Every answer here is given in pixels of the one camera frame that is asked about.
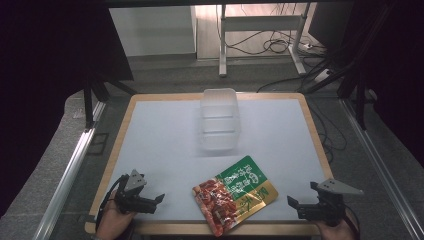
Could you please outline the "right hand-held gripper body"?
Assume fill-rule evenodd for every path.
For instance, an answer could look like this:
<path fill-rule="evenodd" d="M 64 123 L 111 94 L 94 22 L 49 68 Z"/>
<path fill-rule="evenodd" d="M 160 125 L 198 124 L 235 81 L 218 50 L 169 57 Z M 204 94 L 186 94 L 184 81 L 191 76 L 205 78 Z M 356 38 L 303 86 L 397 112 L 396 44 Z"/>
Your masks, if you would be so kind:
<path fill-rule="evenodd" d="M 345 216 L 346 194 L 363 195 L 364 191 L 335 179 L 327 179 L 318 183 L 318 202 L 316 204 L 300 204 L 296 208 L 298 217 L 309 221 L 323 221 L 329 226 L 337 226 Z"/>

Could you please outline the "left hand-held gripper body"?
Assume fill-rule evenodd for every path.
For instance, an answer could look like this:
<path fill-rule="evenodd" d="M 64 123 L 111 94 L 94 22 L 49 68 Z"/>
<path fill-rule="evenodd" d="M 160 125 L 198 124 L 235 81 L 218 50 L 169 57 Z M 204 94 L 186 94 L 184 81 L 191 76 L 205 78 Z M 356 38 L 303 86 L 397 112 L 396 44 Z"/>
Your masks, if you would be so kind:
<path fill-rule="evenodd" d="M 140 173 L 133 169 L 130 174 L 122 175 L 118 180 L 118 188 L 114 200 L 121 213 L 137 212 L 153 214 L 156 211 L 155 199 L 140 196 L 147 181 Z"/>

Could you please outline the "green and red food packet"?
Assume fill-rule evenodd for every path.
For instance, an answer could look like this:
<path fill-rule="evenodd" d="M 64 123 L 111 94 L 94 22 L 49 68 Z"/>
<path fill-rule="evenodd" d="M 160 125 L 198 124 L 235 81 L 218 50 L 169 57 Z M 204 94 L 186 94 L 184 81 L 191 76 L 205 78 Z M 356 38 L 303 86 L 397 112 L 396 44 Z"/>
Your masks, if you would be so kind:
<path fill-rule="evenodd" d="M 250 156 L 193 187 L 192 193 L 216 237 L 230 231 L 279 195 Z"/>

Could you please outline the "clear plastic container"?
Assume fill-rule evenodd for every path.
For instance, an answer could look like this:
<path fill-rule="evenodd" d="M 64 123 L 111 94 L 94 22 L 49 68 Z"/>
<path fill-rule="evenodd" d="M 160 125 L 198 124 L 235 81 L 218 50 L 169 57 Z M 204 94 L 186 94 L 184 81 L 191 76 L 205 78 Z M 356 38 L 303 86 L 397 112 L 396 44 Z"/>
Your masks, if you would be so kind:
<path fill-rule="evenodd" d="M 241 131 L 236 91 L 231 88 L 206 89 L 200 100 L 200 142 L 208 152 L 234 150 Z"/>

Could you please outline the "person's right hand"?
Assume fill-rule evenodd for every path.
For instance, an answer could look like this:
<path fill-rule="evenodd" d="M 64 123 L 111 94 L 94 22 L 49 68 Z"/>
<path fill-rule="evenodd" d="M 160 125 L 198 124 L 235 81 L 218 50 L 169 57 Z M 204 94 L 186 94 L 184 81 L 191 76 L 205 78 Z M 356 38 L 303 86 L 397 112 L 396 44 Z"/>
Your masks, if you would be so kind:
<path fill-rule="evenodd" d="M 324 222 L 315 222 L 315 225 L 319 229 L 322 240 L 355 240 L 355 233 L 345 220 L 334 227 Z"/>

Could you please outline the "person's left hand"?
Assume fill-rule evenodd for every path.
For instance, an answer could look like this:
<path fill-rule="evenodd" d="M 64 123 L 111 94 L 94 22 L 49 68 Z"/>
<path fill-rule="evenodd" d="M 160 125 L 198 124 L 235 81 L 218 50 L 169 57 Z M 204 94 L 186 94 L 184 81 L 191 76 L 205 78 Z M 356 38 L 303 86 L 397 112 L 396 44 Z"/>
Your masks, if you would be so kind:
<path fill-rule="evenodd" d="M 121 213 L 114 200 L 108 200 L 96 230 L 96 240 L 116 240 L 130 225 L 135 212 Z"/>

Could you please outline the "black metal stand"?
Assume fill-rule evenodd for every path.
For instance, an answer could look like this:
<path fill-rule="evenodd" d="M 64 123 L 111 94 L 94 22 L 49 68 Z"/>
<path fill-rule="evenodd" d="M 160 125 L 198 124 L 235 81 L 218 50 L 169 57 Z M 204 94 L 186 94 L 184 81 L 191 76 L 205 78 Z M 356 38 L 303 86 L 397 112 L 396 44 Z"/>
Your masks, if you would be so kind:
<path fill-rule="evenodd" d="M 364 42 L 362 46 L 359 48 L 353 60 L 343 67 L 341 70 L 336 71 L 329 77 L 325 78 L 321 82 L 313 85 L 312 87 L 303 90 L 303 94 L 314 93 L 324 86 L 329 85 L 330 83 L 340 79 L 343 77 L 343 81 L 340 84 L 337 90 L 337 96 L 341 99 L 348 98 L 353 91 L 356 91 L 356 99 L 354 101 L 356 109 L 355 109 L 355 119 L 362 130 L 366 129 L 365 121 L 364 121 L 364 108 L 365 108 L 365 77 L 361 73 L 361 67 L 363 65 L 363 60 L 371 46 L 372 42 Z"/>
<path fill-rule="evenodd" d="M 84 93 L 84 111 L 85 111 L 85 129 L 89 130 L 94 126 L 94 112 L 92 104 L 92 95 L 95 95 L 98 101 L 106 102 L 110 94 L 106 88 L 106 83 L 126 92 L 129 95 L 137 94 L 137 91 L 124 83 L 114 80 L 100 73 L 92 73 L 85 80 Z"/>

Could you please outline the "white power strip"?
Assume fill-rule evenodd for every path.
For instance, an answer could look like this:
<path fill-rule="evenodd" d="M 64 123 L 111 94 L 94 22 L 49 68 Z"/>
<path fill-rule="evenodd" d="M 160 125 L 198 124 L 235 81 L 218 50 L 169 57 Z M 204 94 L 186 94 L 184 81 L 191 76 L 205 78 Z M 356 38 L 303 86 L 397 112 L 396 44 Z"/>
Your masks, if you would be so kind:
<path fill-rule="evenodd" d="M 321 82 L 327 77 L 329 77 L 332 74 L 332 72 L 329 69 L 324 69 L 321 73 L 319 73 L 315 78 L 315 82 Z"/>

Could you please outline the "black curtain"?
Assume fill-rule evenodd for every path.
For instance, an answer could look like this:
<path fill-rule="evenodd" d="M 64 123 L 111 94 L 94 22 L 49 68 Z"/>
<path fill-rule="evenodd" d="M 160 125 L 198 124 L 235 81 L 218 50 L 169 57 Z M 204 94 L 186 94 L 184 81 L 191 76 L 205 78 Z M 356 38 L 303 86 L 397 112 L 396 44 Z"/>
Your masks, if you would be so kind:
<path fill-rule="evenodd" d="M 342 68 L 364 42 L 372 42 L 361 67 L 374 109 L 424 167 L 424 0 L 339 0 L 352 3 Z"/>
<path fill-rule="evenodd" d="M 67 98 L 130 80 L 106 0 L 0 0 L 0 217 L 40 161 Z"/>

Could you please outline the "white panel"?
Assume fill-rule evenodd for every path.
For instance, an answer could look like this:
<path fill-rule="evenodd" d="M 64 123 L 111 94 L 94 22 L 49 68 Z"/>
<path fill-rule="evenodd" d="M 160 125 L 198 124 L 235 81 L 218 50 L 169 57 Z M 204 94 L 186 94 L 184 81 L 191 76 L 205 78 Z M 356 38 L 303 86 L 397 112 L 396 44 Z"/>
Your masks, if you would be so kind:
<path fill-rule="evenodd" d="M 127 56 L 196 52 L 193 6 L 111 8 L 109 12 Z"/>

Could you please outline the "aluminium rail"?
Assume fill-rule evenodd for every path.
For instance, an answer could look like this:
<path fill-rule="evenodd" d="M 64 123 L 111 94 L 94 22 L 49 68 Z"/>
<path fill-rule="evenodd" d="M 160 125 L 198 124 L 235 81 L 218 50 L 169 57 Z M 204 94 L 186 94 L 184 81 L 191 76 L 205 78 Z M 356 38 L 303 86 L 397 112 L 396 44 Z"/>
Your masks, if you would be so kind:
<path fill-rule="evenodd" d="M 348 100 L 340 100 L 340 104 L 411 238 L 413 240 L 424 240 L 424 227 L 412 209 L 411 204 L 395 182 L 395 179 L 371 140 L 368 131 L 363 130 L 357 122 L 356 114 L 351 103 Z"/>
<path fill-rule="evenodd" d="M 59 219 L 60 213 L 70 193 L 72 185 L 77 177 L 79 168 L 83 162 L 89 144 L 94 136 L 99 119 L 104 111 L 106 104 L 97 102 L 92 111 L 94 122 L 91 127 L 84 130 L 78 140 L 78 143 L 71 155 L 71 158 L 65 168 L 61 180 L 50 200 L 50 203 L 38 225 L 38 228 L 32 240 L 49 240 L 54 227 Z"/>

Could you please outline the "white metal desk frame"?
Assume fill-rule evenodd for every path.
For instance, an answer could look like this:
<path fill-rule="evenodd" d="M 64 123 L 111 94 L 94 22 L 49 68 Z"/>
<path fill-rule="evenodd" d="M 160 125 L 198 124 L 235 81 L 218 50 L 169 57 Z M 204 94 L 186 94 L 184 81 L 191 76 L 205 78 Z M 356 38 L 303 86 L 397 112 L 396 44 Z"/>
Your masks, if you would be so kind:
<path fill-rule="evenodd" d="M 281 16 L 226 16 L 226 5 L 221 6 L 220 16 L 220 55 L 219 55 L 219 76 L 227 75 L 227 32 L 245 31 L 295 31 L 296 36 L 288 44 L 288 51 L 300 76 L 306 74 L 304 65 L 299 57 L 298 47 L 303 34 L 306 19 L 310 9 L 310 2 L 307 2 L 301 15 L 281 15 Z"/>

